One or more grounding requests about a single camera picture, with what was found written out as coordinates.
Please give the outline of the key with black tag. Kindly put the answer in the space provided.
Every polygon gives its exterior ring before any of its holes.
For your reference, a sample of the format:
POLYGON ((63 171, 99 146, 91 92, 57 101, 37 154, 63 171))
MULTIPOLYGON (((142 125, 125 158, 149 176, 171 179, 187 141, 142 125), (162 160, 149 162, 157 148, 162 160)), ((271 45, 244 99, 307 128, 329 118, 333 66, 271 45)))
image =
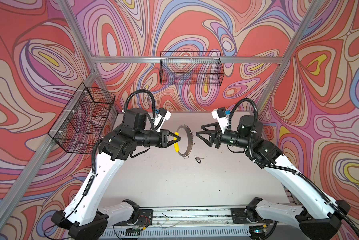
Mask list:
POLYGON ((197 161, 198 164, 201 164, 203 158, 201 158, 201 157, 195 157, 195 160, 197 161))

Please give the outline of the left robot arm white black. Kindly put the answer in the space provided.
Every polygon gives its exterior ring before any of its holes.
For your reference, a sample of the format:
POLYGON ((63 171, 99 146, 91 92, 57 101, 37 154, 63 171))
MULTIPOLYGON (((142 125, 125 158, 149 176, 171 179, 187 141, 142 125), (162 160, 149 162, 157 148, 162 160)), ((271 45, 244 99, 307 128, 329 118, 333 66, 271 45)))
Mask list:
POLYGON ((129 199, 108 208, 100 208, 99 204, 122 165, 136 157, 138 146, 149 151, 151 147, 165 149, 180 141, 179 136, 161 128, 167 119, 168 111, 156 109, 151 91, 131 93, 124 104, 122 123, 94 144, 90 173, 70 204, 53 214, 49 229, 68 230, 73 240, 97 240, 108 226, 119 223, 134 225, 144 219, 144 226, 149 226, 150 219, 140 215, 139 205, 129 199))

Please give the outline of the large keyring with yellow sleeve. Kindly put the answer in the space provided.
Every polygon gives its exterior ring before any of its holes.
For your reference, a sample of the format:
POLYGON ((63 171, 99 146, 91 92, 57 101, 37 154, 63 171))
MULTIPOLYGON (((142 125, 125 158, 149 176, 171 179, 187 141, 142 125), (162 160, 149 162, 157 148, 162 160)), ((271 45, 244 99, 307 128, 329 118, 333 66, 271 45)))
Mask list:
POLYGON ((175 152, 179 154, 182 158, 188 159, 194 145, 194 135, 189 126, 180 125, 175 132, 178 139, 180 137, 180 131, 183 131, 185 133, 183 140, 185 144, 180 145, 179 143, 175 143, 174 149, 175 152))

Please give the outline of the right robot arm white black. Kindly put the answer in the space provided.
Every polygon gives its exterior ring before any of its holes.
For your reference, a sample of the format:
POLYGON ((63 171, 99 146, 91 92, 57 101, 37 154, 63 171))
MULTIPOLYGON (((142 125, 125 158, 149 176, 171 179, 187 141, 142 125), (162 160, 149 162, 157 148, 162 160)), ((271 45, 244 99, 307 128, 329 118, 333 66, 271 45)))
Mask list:
POLYGON ((239 100, 231 111, 212 111, 216 120, 201 126, 196 136, 209 147, 237 147, 254 164, 274 176, 300 202, 294 207, 254 198, 245 209, 249 221, 273 220, 301 230, 311 240, 330 240, 346 222, 359 239, 359 229, 347 216, 350 205, 322 191, 299 171, 275 144, 261 137, 263 124, 249 98, 239 100))

